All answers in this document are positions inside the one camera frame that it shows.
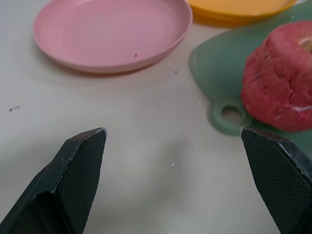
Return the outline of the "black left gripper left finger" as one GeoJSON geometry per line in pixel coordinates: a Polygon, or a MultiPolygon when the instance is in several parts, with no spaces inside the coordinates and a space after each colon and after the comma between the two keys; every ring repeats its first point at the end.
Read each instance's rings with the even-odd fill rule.
{"type": "Polygon", "coordinates": [[[107,131],[67,139],[0,224],[2,234],[81,234],[100,178],[107,131]]]}

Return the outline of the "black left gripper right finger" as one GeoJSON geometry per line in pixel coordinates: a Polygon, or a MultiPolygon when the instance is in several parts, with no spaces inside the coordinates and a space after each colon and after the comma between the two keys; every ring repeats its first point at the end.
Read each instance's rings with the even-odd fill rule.
{"type": "Polygon", "coordinates": [[[279,135],[242,128],[253,180],[282,234],[312,232],[312,161],[279,135]]]}

